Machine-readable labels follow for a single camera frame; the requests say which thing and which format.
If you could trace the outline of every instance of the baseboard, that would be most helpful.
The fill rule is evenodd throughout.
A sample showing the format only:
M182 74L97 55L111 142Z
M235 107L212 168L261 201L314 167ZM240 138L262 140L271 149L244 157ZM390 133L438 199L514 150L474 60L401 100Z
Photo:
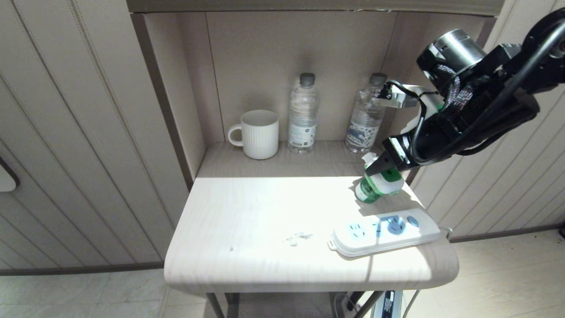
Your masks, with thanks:
M480 240L480 239L490 239L490 238L501 238L501 237L509 237L512 235L519 235L519 234L528 234L546 230L556 230L563 227L563 224L552 224L552 225L544 225L544 226L536 226L536 227L529 227L527 229L518 229L518 230L510 230L504 232L496 232L496 233L485 233L485 234L477 234L477 235L468 235L465 237L455 237L451 239L452 243L459 243L459 242L469 242L472 240Z
M63 275L63 274L92 274L107 272L128 272L130 270L163 268L164 263L146 263L131 265L108 265L80 268L48 268L48 269L9 269L0 270L0 276L32 276L32 275Z

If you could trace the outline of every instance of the white mug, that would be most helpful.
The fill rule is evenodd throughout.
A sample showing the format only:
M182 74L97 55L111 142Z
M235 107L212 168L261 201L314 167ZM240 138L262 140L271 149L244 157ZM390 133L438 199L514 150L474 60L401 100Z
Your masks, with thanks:
M233 140L232 132L241 130L241 140ZM243 147L253 159L271 158L279 149L279 117L270 110L252 110L241 115L241 123L228 130L232 145Z

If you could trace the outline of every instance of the water bottle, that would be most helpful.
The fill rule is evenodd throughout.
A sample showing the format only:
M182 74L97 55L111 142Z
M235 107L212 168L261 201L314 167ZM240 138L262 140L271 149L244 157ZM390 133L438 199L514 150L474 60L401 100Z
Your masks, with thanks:
M294 153L309 153L314 147L319 101L315 80L312 73L300 74L300 86L290 94L288 148Z
M345 145L352 152L367 153L375 143L385 107L379 104L379 93L386 83L386 74L373 73L369 86L355 98L355 107L345 136Z

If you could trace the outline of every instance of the plastic bottle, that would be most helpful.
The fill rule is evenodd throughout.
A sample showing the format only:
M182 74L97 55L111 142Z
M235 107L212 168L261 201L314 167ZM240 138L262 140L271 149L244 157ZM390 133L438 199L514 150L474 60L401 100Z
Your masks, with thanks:
M377 160L372 152L362 157L365 169ZM397 169L390 168L375 175L365 173L363 180L355 187L355 196L362 202L373 203L384 195L396 195L404 186L404 179Z
M385 107L379 105L379 93L385 82L386 74L373 73L369 86L357 93L345 136L345 145L352 152L367 153L375 143L385 113Z
M318 92L316 76L300 74L300 86L290 94L288 148L298 154L312 151L318 125Z

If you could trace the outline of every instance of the cable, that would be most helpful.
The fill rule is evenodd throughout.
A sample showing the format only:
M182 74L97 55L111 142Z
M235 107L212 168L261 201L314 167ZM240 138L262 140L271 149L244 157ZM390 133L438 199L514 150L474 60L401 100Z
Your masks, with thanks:
M335 312L336 315L337 315L337 297L338 296L343 296L343 297L347 298L348 302L350 302L353 305L353 309L355 310L355 312L358 312L357 308L355 307L356 304L351 300L351 298L349 298L349 296L347 296L344 293L338 293L333 297L333 312Z
M499 132L498 134L489 137L488 139L486 139L485 141L483 141L483 143L481 143L480 145L471 148L471 149L465 149L462 150L460 152L458 152L457 154L460 156L470 156L472 154L475 154L479 151L484 150L486 147L490 146L493 144L493 142L497 141L500 137L502 137L505 133L509 132L510 129L506 129L504 131Z
M451 241L451 236L453 235L453 229L450 227L446 227L446 226L440 226L439 227L442 230L446 230L447 234L447 241L450 242ZM412 299L410 299L410 303L408 303L408 306L406 306L406 309L404 310L404 315L402 315L402 318L406 318L406 316L408 316L408 311L410 311L410 308L412 307L412 304L414 304L414 301L416 301L416 297L418 297L418 294L420 294L421 289L417 290L414 295L412 296Z
M508 85L503 88L502 92L500 92L500 94L496 96L494 101L487 107L487 109L485 109L485 111L477 118L477 120L475 120L473 124L471 124L469 128L465 130L465 132L460 134L447 147L437 152L436 154L421 161L417 158L414 158L414 161L419 165L426 165L431 164L432 161L438 158L441 160L442 158L453 154L457 148L461 147L461 145L469 137L474 129L480 126L483 121L490 119L493 113L498 110L498 108L502 107L507 102L507 100L514 95L514 92L518 88L520 88L524 80L540 64L541 60L547 56L549 51L553 48L554 45L557 44L558 41L561 40L563 36L565 36L565 23L561 23L555 28L555 30L551 32L551 34L549 34L547 38L545 38L542 44L532 54L530 59L525 62L522 69L518 71L518 73L510 80Z
M418 150L416 149L416 145L417 145L417 140L418 137L420 136L420 131L422 128L422 125L424 124L424 120L425 120L425 116L427 113L427 108L424 105L424 102L422 102L421 97L423 95L426 94L439 94L437 91L435 92L423 92L422 94L418 95L416 93L414 93L413 91L409 91L406 87L404 87L404 85L402 85L401 83L395 81L395 80L390 80L387 82L387 84L392 84L396 87L398 87L398 89L400 89L403 93L405 93L406 95L417 99L420 102L420 119L418 120L418 124L416 125L416 129L414 129L414 133L412 134L412 139L410 141L410 154L412 155L412 157L414 158L414 160L416 162L418 162L418 160L424 160L422 157L420 157L420 154L418 153ZM444 104L444 108L446 106L446 104L449 102L449 100L447 100Z
M412 299L410 299L410 303L408 303L408 306L406 306L406 309L404 310L404 315L402 315L402 318L406 318L406 316L408 316L408 311L410 311L412 304L414 303L414 301L416 300L416 297L418 297L418 294L420 294L420 292L421 292L421 289L417 290L414 293L414 296L412 296Z

